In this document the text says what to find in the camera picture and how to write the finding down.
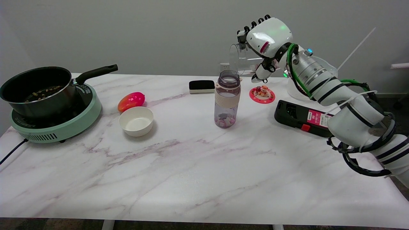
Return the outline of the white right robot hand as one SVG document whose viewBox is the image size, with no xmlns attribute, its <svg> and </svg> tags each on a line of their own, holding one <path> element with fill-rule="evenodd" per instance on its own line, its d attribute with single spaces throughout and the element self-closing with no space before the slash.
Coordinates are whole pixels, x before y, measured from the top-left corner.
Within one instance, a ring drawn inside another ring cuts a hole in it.
<svg viewBox="0 0 409 230">
<path fill-rule="evenodd" d="M 284 70 L 292 40 L 288 26 L 267 14 L 237 31 L 237 43 L 229 51 L 230 68 L 241 77 L 251 77 L 252 83 L 267 83 L 276 70 Z"/>
</svg>

